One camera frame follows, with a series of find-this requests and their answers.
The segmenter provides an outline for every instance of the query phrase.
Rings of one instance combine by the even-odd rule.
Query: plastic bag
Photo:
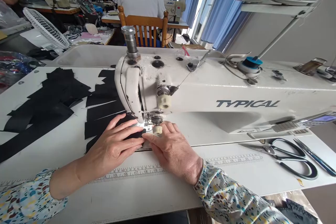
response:
[[[10,28],[25,23],[25,19],[19,16],[2,0],[0,0],[0,27]]]
[[[77,0],[77,3],[80,5],[83,11],[97,15],[97,12],[91,0]]]
[[[0,93],[45,64],[21,53],[0,51]]]

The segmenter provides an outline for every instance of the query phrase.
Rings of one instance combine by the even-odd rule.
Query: floral print sleeve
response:
[[[291,223],[276,208],[220,168],[204,162],[195,190],[207,213],[220,223]]]
[[[0,223],[44,223],[65,208],[68,199],[56,200],[49,192],[55,170],[43,170],[30,182],[0,192]]]

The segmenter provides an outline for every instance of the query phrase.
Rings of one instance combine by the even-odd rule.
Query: ruler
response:
[[[248,163],[262,162],[263,156],[257,152],[247,153],[247,154],[237,154],[237,155],[228,155],[228,156],[218,156],[218,157],[209,157],[204,158],[205,161],[218,166],[234,166],[234,165],[243,165]],[[104,182],[113,182],[125,179],[138,179],[145,178],[150,176],[158,176],[168,174],[169,172],[161,167],[159,163],[155,164],[143,164],[138,166],[130,167],[118,167],[110,171],[104,177],[98,178],[91,181],[89,184],[104,183]],[[23,179],[23,180],[12,180],[0,182],[0,191],[6,190],[15,185],[21,184],[26,181],[31,181],[32,179]]]

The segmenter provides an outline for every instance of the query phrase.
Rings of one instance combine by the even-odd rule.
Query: black-handled scissors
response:
[[[274,146],[273,144],[276,141],[281,141],[281,142],[284,142],[284,143],[288,144],[289,146],[294,148],[298,154],[292,153],[292,152],[289,152],[289,151],[286,151],[286,150],[280,149],[279,147]],[[294,175],[296,175],[300,178],[304,178],[304,179],[307,179],[307,180],[317,179],[317,168],[315,167],[315,165],[313,165],[310,161],[305,159],[306,154],[304,153],[304,151],[299,146],[297,146],[296,144],[294,144],[294,143],[292,143],[292,142],[290,142],[286,139],[283,139],[283,138],[270,139],[268,141],[268,145],[263,145],[263,146],[261,146],[261,145],[251,145],[251,144],[245,144],[245,143],[241,143],[239,145],[250,148],[250,149],[255,150],[255,151],[266,153],[268,155],[272,155],[275,159],[280,160],[280,161],[288,160],[288,161],[304,162],[306,165],[309,166],[309,168],[311,170],[310,174],[308,174],[308,175],[298,173],[297,171],[293,170],[292,168],[290,168],[288,165],[286,165],[283,162],[280,162],[280,165],[282,167],[284,167],[286,170],[290,171],[291,173],[293,173]],[[287,154],[288,156],[278,156],[278,155],[275,154],[274,150],[277,150],[279,152]]]

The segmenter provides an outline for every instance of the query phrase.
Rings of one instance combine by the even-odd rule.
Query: wall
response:
[[[304,20],[299,21],[263,57],[264,60],[304,63],[321,57],[332,63],[336,56],[336,0],[322,0]],[[292,20],[289,16],[254,13],[226,54],[252,51],[258,55]]]

